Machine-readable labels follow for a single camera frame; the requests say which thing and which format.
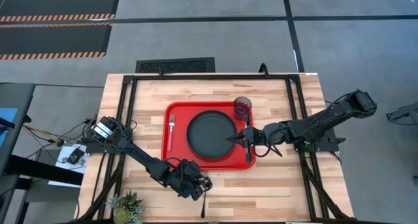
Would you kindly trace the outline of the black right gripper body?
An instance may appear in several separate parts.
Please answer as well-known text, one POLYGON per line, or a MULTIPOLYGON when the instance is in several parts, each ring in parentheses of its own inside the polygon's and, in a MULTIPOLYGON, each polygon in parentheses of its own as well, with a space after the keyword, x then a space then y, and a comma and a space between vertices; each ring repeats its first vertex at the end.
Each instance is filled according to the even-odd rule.
POLYGON ((245 127, 243 129, 243 143, 246 151, 246 162, 252 162, 253 147, 258 144, 263 144, 264 134, 261 130, 258 130, 250 125, 250 118, 248 115, 244 116, 245 127))

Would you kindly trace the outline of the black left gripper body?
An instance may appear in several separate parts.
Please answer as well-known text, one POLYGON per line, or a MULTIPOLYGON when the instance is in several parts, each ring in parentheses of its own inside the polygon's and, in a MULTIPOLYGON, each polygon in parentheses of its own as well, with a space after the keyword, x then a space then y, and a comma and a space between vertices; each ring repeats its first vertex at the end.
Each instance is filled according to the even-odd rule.
POLYGON ((201 169, 194 161, 181 160, 171 179, 171 188, 178 194, 202 194, 201 169))

